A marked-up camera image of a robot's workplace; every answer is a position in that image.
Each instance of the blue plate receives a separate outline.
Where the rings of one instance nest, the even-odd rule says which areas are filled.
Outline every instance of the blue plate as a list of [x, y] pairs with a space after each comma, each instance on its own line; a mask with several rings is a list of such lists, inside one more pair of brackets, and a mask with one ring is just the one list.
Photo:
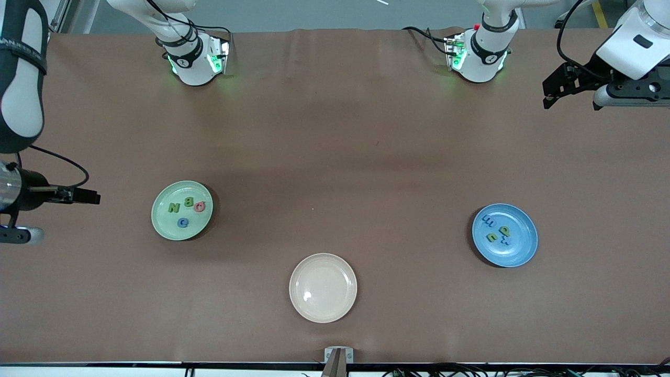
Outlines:
[[472, 239], [482, 256], [500, 267], [519, 267], [537, 250], [537, 229], [531, 218], [504, 203], [487, 205], [477, 213]]

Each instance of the black band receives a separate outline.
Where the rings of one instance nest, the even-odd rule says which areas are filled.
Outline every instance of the black band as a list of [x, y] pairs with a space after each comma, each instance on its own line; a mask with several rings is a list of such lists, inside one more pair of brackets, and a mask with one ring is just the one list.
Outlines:
[[42, 74], [46, 74], [46, 59], [34, 48], [11, 38], [0, 38], [0, 50], [9, 50], [12, 54], [27, 60], [36, 66]]
[[176, 56], [173, 54], [168, 54], [168, 56], [170, 57], [170, 60], [172, 60], [172, 62], [174, 62], [174, 64], [177, 64], [177, 66], [179, 66], [180, 68], [191, 68], [193, 62], [197, 58], [199, 58], [200, 54], [202, 53], [202, 45], [203, 45], [202, 40], [198, 38], [198, 45], [193, 51], [182, 56]]
[[188, 33], [185, 36], [183, 36], [182, 39], [180, 39], [178, 41], [166, 42], [166, 41], [160, 40], [158, 38], [156, 38], [156, 40], [161, 42], [160, 46], [162, 46], [162, 47], [179, 47], [179, 46], [183, 46], [184, 44], [187, 44], [188, 42], [195, 42], [194, 40], [191, 39], [191, 37], [193, 37], [194, 31], [195, 31], [196, 37], [197, 37], [198, 36], [198, 30], [196, 30], [194, 27], [191, 26], [188, 29]]
[[514, 26], [515, 22], [517, 22], [518, 18], [519, 18], [519, 16], [517, 16], [517, 11], [512, 10], [512, 13], [510, 13], [510, 15], [509, 15], [509, 22], [507, 23], [507, 25], [505, 25], [505, 26], [491, 26], [491, 25], [488, 25], [484, 21], [484, 15], [482, 14], [482, 27], [484, 29], [492, 32], [492, 33], [502, 33], [502, 32], [506, 32], [507, 30], [510, 30], [512, 28], [512, 26]]
[[498, 52], [491, 52], [488, 50], [485, 50], [482, 48], [482, 46], [479, 46], [479, 43], [477, 43], [477, 32], [472, 34], [472, 39], [470, 39], [470, 45], [472, 45], [472, 52], [474, 52], [475, 55], [479, 56], [480, 59], [482, 59], [482, 63], [486, 65], [491, 65], [491, 64], [496, 64], [496, 62], [505, 55], [505, 52], [507, 52], [507, 47], [504, 48], [502, 51]]

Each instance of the white plate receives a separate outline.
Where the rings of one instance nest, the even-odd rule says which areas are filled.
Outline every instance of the white plate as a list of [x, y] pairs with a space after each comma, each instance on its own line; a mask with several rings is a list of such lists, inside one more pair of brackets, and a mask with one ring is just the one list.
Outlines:
[[289, 295], [296, 311], [316, 323], [335, 322], [354, 305], [358, 283], [351, 266], [333, 254], [303, 259], [291, 275]]

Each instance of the gray floor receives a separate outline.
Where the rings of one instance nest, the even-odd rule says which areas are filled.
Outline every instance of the gray floor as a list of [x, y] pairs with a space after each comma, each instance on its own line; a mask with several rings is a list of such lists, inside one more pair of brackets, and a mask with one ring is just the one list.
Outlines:
[[[200, 0], [187, 16], [200, 25], [223, 25], [233, 32], [282, 32], [294, 29], [433, 29], [471, 27], [481, 20], [475, 0]], [[552, 28], [575, 0], [550, 7], [524, 9], [528, 28]], [[624, 12], [623, 0], [600, 0], [612, 27]], [[593, 9], [574, 14], [570, 28], [596, 28]], [[82, 0], [70, 32], [92, 34], [148, 33], [140, 23], [105, 0]]]

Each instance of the silver metal cylinder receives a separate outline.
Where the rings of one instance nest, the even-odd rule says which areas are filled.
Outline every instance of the silver metal cylinder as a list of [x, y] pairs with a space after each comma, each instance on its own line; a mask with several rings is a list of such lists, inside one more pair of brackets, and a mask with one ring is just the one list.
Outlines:
[[6, 162], [0, 161], [0, 211], [12, 205], [21, 193], [19, 171], [9, 171], [6, 165]]

